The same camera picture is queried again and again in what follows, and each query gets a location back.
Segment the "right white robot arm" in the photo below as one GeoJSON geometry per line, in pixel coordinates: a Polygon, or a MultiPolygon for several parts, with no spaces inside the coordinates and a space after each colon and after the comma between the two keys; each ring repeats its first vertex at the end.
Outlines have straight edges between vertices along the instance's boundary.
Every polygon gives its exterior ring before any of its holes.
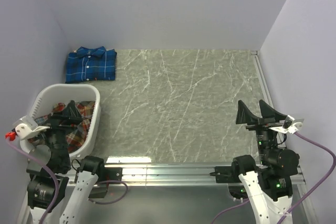
{"type": "Polygon", "coordinates": [[[282,114],[259,101],[261,116],[254,115],[238,101],[236,124],[256,134],[260,165],[250,155],[233,159],[231,175],[242,182],[253,209],[256,223],[277,223],[288,216],[292,204],[291,177],[298,174],[299,155],[281,147],[277,136],[294,134],[303,126],[302,119],[282,114]]]}

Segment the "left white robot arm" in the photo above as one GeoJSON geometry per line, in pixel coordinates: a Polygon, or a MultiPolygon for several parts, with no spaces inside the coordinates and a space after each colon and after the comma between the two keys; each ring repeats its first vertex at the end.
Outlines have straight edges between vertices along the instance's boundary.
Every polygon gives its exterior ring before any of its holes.
{"type": "Polygon", "coordinates": [[[96,110],[95,101],[57,103],[51,112],[34,117],[34,135],[27,138],[33,146],[33,158],[27,167],[30,182],[27,187],[28,205],[34,223],[78,223],[82,203],[97,183],[106,178],[104,161],[95,156],[78,160],[75,189],[63,206],[69,183],[67,173],[75,158],[89,143],[89,131],[96,110]]]}

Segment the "red brown plaid shirt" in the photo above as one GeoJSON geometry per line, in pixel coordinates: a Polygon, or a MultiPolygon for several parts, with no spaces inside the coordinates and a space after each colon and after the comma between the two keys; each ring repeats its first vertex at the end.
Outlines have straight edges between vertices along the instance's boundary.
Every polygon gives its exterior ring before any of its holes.
{"type": "MultiPolygon", "coordinates": [[[[93,110],[95,107],[94,101],[81,101],[81,102],[75,101],[75,103],[76,103],[77,110],[80,112],[82,116],[82,122],[77,125],[76,130],[74,130],[72,133],[67,135],[67,142],[69,143],[70,153],[78,150],[80,147],[83,146],[84,142],[86,141],[91,119],[93,116],[93,110]]],[[[62,112],[67,106],[67,104],[56,103],[53,106],[53,109],[51,112],[62,112]]],[[[38,125],[43,126],[43,123],[47,120],[49,114],[40,116],[36,118],[35,121],[37,122],[38,125]]],[[[45,139],[44,133],[45,131],[38,134],[37,136],[33,138],[28,139],[28,142],[34,146],[41,145],[41,144],[45,145],[46,139],[45,139]]]]}

